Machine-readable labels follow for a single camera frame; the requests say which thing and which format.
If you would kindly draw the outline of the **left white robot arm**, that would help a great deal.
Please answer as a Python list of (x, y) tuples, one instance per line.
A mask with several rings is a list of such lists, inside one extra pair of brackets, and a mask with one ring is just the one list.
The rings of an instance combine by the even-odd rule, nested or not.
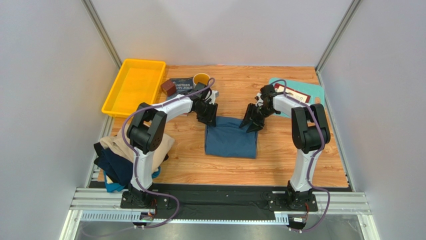
[(126, 121), (126, 133), (122, 134), (125, 144), (134, 153), (133, 173), (128, 192), (137, 201), (146, 203), (152, 194), (152, 166), (154, 153), (160, 146), (167, 122), (191, 112), (196, 113), (198, 122), (206, 126), (216, 126), (218, 104), (211, 89), (215, 79), (207, 84), (198, 83), (194, 89), (178, 94), (174, 98), (150, 105), (141, 103)]

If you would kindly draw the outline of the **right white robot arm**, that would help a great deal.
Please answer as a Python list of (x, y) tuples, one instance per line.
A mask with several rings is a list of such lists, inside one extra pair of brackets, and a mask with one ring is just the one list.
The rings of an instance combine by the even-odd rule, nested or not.
[(257, 103), (247, 106), (240, 128), (247, 133), (258, 132), (265, 126), (265, 119), (284, 113), (291, 118), (291, 136), (297, 149), (292, 177), (287, 184), (287, 198), (292, 204), (302, 204), (312, 199), (315, 164), (331, 133), (320, 103), (309, 104), (297, 100), (285, 91), (277, 92), (273, 84), (264, 85), (256, 96)]

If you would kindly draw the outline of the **blue t-shirt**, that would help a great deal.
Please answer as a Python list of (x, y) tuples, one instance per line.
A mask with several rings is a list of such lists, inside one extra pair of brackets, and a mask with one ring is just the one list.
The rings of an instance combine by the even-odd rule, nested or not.
[(233, 117), (216, 117), (216, 126), (205, 127), (204, 152), (224, 158), (257, 157), (258, 132), (247, 132), (248, 127), (240, 128), (242, 121)]

